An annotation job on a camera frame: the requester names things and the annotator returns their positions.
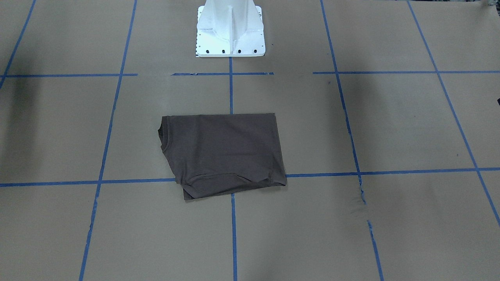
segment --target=horizontal blue line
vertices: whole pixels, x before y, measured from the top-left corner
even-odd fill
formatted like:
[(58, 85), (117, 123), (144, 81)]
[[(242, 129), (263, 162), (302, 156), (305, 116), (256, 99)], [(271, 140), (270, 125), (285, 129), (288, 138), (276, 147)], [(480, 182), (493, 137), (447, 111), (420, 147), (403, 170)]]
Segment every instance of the horizontal blue line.
[[(138, 73), (123, 73), (122, 76), (138, 76)], [(52, 77), (119, 77), (119, 73), (89, 73), (89, 74), (17, 74), (6, 75), (5, 78), (52, 78)]]
[(399, 175), (399, 174), (432, 174), (432, 173), (459, 173), (475, 172), (475, 168), (460, 169), (428, 169), (428, 170), (388, 170), (388, 171), (362, 171), (361, 175)]
[(223, 76), (223, 75), (274, 75), (274, 72), (195, 72), (195, 73), (174, 73), (171, 76)]
[[(480, 171), (500, 171), (500, 167), (484, 167), (479, 168)], [(458, 168), (458, 169), (423, 169), (423, 170), (387, 170), (387, 171), (362, 171), (361, 175), (399, 175), (399, 174), (432, 174), (432, 173), (460, 173), (460, 172), (475, 172), (475, 168)], [(287, 178), (315, 178), (315, 177), (344, 177), (357, 176), (358, 173), (353, 172), (324, 172), (324, 173), (290, 173)], [(0, 183), (0, 188), (8, 187), (35, 187), (35, 186), (71, 186), (71, 185), (95, 185), (101, 184), (133, 184), (133, 183), (164, 183), (175, 182), (172, 177), (166, 178), (138, 178), (138, 179), (103, 179), (99, 180), (76, 180), (76, 181), (46, 181), (46, 182), (15, 182), (15, 183)]]
[(290, 173), (287, 178), (342, 177), (357, 176), (357, 172)]
[[(446, 70), (446, 71), (339, 71), (338, 74), (487, 74), (500, 73), (500, 70)], [(335, 71), (313, 71), (312, 74), (333, 75)]]

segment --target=folded fabric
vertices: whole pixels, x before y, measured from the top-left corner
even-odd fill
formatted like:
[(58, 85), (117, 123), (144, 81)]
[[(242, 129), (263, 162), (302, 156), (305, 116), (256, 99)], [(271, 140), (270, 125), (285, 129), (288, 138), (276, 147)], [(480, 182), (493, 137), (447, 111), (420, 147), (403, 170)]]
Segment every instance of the folded fabric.
[(184, 200), (287, 184), (274, 113), (163, 116), (158, 135)]

